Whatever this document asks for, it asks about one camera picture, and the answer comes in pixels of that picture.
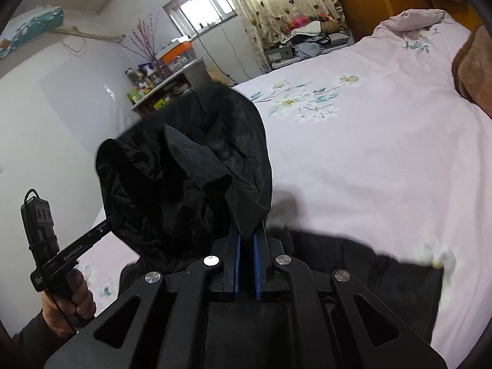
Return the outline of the person's left hand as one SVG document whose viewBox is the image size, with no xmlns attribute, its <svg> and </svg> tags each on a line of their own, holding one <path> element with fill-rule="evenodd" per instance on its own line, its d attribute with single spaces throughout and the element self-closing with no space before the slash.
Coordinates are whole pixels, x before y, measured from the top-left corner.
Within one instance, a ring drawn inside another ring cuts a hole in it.
<svg viewBox="0 0 492 369">
<path fill-rule="evenodd" d="M 84 319 L 90 319 L 97 309 L 93 293 L 77 269 L 73 271 L 73 280 L 75 289 L 68 300 L 51 293 L 41 293 L 42 318 L 60 338 L 67 338 L 75 333 L 74 327 L 67 321 L 69 316 L 78 314 Z"/>
</svg>

